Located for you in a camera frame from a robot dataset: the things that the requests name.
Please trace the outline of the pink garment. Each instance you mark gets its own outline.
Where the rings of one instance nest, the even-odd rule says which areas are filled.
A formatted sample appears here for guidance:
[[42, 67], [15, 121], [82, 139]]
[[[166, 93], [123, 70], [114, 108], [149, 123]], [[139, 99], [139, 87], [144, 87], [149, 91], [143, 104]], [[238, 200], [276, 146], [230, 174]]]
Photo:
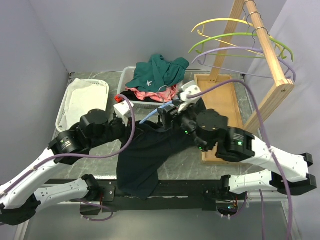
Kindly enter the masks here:
[[125, 87], [124, 94], [131, 101], [150, 102], [150, 103], [167, 103], [172, 101], [178, 92], [178, 85], [167, 87], [163, 86], [158, 92], [139, 91], [137, 88]]

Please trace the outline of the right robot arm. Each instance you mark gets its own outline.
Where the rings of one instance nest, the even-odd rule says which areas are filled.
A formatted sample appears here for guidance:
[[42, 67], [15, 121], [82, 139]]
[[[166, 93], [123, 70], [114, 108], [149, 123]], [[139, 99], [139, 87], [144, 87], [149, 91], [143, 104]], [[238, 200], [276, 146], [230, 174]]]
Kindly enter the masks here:
[[216, 150], [215, 156], [229, 163], [244, 163], [262, 170], [244, 175], [220, 178], [219, 194], [231, 199], [251, 191], [278, 191], [283, 195], [301, 196], [317, 188], [316, 177], [309, 173], [312, 155], [291, 154], [269, 147], [257, 136], [228, 125], [228, 118], [213, 109], [196, 112], [196, 107], [178, 112], [168, 105], [159, 108], [165, 129], [182, 129], [202, 152]]

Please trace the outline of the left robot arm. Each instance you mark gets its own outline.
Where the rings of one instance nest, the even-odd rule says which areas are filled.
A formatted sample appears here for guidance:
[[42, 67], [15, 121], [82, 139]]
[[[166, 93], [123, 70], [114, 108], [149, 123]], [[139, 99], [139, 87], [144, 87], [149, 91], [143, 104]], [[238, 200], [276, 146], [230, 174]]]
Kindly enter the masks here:
[[104, 110], [94, 109], [83, 115], [69, 130], [61, 132], [30, 166], [0, 187], [0, 223], [16, 226], [30, 220], [41, 210], [70, 200], [94, 201], [102, 194], [91, 174], [57, 185], [43, 187], [57, 172], [88, 158], [91, 149], [119, 140], [127, 130], [135, 132], [135, 115], [114, 113], [109, 121]]

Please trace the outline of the green hanger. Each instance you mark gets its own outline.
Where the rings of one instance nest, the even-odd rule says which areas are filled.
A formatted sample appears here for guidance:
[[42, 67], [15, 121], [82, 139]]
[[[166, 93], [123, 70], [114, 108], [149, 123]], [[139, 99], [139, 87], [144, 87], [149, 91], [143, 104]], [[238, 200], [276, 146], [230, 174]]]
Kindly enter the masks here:
[[[204, 40], [202, 40], [202, 41], [196, 43], [195, 45], [193, 45], [190, 48], [190, 50], [188, 51], [188, 53], [191, 53], [193, 51], [193, 49], [195, 49], [197, 46], [204, 45], [208, 41], [217, 40], [218, 42], [220, 42], [220, 39], [222, 39], [222, 38], [233, 37], [233, 36], [251, 36], [255, 40], [255, 37], [257, 37], [258, 34], [257, 33], [247, 33], [247, 32], [234, 32], [234, 33], [220, 34], [220, 35], [216, 35], [216, 36], [212, 36], [212, 37], [205, 37]], [[280, 46], [280, 52], [281, 53], [284, 52], [284, 51], [288, 51], [289, 54], [290, 54], [291, 61], [294, 62], [294, 60], [295, 60], [294, 53], [287, 45], [285, 45], [283, 42], [275, 39], [271, 35], [268, 35], [268, 38], [269, 38], [270, 41], [275, 43], [276, 46]]]

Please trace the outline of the purple hanger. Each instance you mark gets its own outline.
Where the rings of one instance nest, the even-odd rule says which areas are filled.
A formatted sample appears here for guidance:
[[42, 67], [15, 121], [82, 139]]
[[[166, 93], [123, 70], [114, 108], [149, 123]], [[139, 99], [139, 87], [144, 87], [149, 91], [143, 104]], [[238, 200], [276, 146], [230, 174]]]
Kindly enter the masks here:
[[[207, 55], [212, 55], [213, 53], [219, 52], [219, 51], [226, 51], [226, 50], [250, 50], [253, 52], [257, 52], [257, 53], [261, 53], [263, 54], [263, 58], [266, 58], [266, 54], [264, 53], [264, 51], [262, 49], [258, 49], [258, 48], [250, 48], [250, 47], [244, 47], [244, 46], [230, 46], [230, 47], [220, 47], [220, 48], [215, 48], [215, 49], [211, 49], [208, 51], [205, 51], [203, 53], [199, 53], [198, 56], [196, 56], [193, 60], [192, 60], [192, 64], [194, 62], [198, 62], [200, 65], [208, 67], [209, 65], [205, 65], [206, 63], [206, 59], [207, 59]], [[283, 64], [284, 66], [287, 67], [287, 71], [285, 72], [284, 75], [286, 75], [288, 72], [292, 73], [292, 81], [295, 83], [296, 79], [297, 79], [297, 74], [295, 72], [295, 70], [292, 68], [291, 65], [289, 65], [285, 60], [283, 60], [281, 57], [276, 56], [278, 61]], [[259, 77], [259, 78], [265, 78], [265, 79], [271, 79], [271, 77], [268, 76], [262, 76], [262, 75], [256, 75], [256, 74], [251, 74], [248, 72], [240, 72], [240, 71], [236, 71], [236, 70], [231, 70], [231, 69], [227, 69], [227, 68], [223, 68], [223, 67], [217, 67], [217, 66], [212, 66], [211, 68], [215, 68], [215, 69], [220, 69], [220, 70], [226, 70], [226, 71], [230, 71], [233, 73], [239, 73], [239, 74], [243, 74], [243, 75], [249, 75], [249, 76], [253, 76], [253, 77]]]

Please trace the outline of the dark navy shorts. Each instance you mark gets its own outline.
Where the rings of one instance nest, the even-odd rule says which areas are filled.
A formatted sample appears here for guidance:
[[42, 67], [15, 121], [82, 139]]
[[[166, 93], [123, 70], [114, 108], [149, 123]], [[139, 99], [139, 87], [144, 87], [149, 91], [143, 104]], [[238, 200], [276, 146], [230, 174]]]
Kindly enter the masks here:
[[190, 147], [194, 139], [182, 129], [164, 130], [161, 123], [135, 122], [130, 145], [118, 155], [116, 177], [118, 188], [145, 200], [159, 183], [158, 169], [169, 157]]

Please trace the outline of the teal garment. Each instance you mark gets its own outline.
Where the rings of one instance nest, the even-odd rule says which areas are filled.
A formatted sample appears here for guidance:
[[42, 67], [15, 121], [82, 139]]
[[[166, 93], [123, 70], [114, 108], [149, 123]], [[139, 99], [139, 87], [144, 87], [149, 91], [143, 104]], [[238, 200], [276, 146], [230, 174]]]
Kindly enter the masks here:
[[148, 62], [136, 64], [133, 79], [125, 86], [140, 92], [163, 92], [164, 86], [172, 87], [184, 79], [189, 65], [183, 57], [167, 61], [161, 54], [154, 54]]

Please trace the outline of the wooden hanger rack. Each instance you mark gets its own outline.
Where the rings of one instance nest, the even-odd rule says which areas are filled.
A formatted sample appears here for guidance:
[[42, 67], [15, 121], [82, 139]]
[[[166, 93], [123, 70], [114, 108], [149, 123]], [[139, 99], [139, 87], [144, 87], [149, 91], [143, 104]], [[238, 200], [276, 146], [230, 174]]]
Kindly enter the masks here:
[[[202, 99], [208, 108], [216, 110], [221, 115], [229, 118], [229, 123], [233, 127], [244, 129], [252, 134], [262, 131], [264, 121], [277, 109], [277, 107], [286, 99], [294, 89], [294, 82], [285, 77], [285, 74], [278, 61], [277, 54], [272, 47], [269, 39], [269, 32], [265, 28], [262, 16], [253, 0], [236, 0], [233, 3], [230, 16], [231, 19], [241, 19], [244, 9], [248, 10], [248, 17], [253, 24], [253, 34], [257, 34], [261, 49], [265, 53], [265, 59], [268, 64], [274, 84], [264, 97], [259, 106], [246, 121], [240, 113], [238, 99], [234, 82], [231, 82], [231, 75], [220, 74], [219, 69], [213, 68], [210, 74], [195, 74], [195, 82], [202, 88], [208, 89], [214, 87], [211, 92], [203, 95]], [[224, 34], [236, 33], [238, 23], [227, 21]], [[228, 50], [217, 52], [213, 67], [222, 67]]]

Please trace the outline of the white laundry basket with clothes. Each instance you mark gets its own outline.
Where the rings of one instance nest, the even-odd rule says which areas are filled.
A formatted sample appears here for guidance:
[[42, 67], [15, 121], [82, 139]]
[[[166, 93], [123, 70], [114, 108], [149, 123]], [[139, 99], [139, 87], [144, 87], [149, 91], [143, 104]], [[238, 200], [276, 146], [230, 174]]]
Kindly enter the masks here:
[[[119, 86], [118, 86], [118, 91], [117, 93], [118, 94], [121, 94], [122, 92], [125, 91], [125, 87], [126, 87], [126, 84], [128, 82], [130, 82], [133, 77], [134, 77], [134, 71], [135, 71], [136, 67], [132, 68], [132, 67], [127, 67], [124, 69], [122, 75], [121, 75], [121, 78], [120, 78], [120, 81], [119, 81]], [[147, 105], [153, 105], [153, 108], [156, 109], [157, 107], [163, 105], [164, 103], [161, 103], [161, 102], [145, 102], [145, 101], [131, 101], [133, 102], [133, 104], [137, 107], [145, 107]]]

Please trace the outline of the yellow hanger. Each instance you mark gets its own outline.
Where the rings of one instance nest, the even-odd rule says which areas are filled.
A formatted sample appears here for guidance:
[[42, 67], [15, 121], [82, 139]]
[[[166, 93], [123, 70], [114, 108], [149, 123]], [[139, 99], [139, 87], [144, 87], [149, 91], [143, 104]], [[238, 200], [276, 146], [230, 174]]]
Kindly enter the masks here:
[[[241, 19], [235, 19], [235, 18], [214, 18], [214, 19], [206, 20], [206, 21], [203, 21], [203, 22], [197, 24], [197, 25], [192, 29], [191, 32], [193, 32], [193, 31], [194, 31], [195, 29], [197, 29], [198, 27], [202, 26], [202, 31], [197, 30], [198, 35], [201, 36], [201, 37], [204, 37], [204, 38], [205, 38], [205, 37], [207, 37], [207, 38], [208, 38], [208, 37], [212, 37], [212, 36], [204, 35], [206, 25], [209, 24], [209, 23], [213, 23], [213, 22], [223, 22], [223, 21], [224, 21], [224, 22], [231, 22], [232, 24], [233, 24], [233, 23], [241, 23], [241, 24], [247, 25], [247, 26], [248, 26], [248, 29], [247, 29], [247, 32], [246, 32], [246, 33], [249, 33], [250, 27], [252, 27], [252, 28], [254, 27], [254, 25], [253, 25], [252, 23], [247, 22], [247, 21], [244, 21], [244, 20], [241, 20]], [[232, 44], [232, 43], [230, 42], [231, 39], [232, 39], [232, 37], [233, 37], [233, 36], [220, 38], [220, 39], [219, 39], [219, 40], [220, 40], [219, 42], [222, 43], [223, 47], [237, 47], [237, 45], [234, 45], [234, 44]], [[275, 45], [275, 49], [279, 49], [279, 51], [280, 51], [277, 56], [278, 56], [278, 57], [281, 57], [283, 60], [286, 59], [287, 56], [284, 54], [285, 51], [284, 51], [284, 52], [281, 52], [281, 50], [280, 50], [280, 47], [281, 47], [281, 46], [276, 46], [275, 43], [274, 43], [274, 45]], [[201, 45], [199, 45], [199, 46], [201, 46], [201, 50], [196, 49], [195, 51], [196, 51], [198, 54], [201, 54], [201, 53], [204, 52], [205, 44], [201, 44]]]

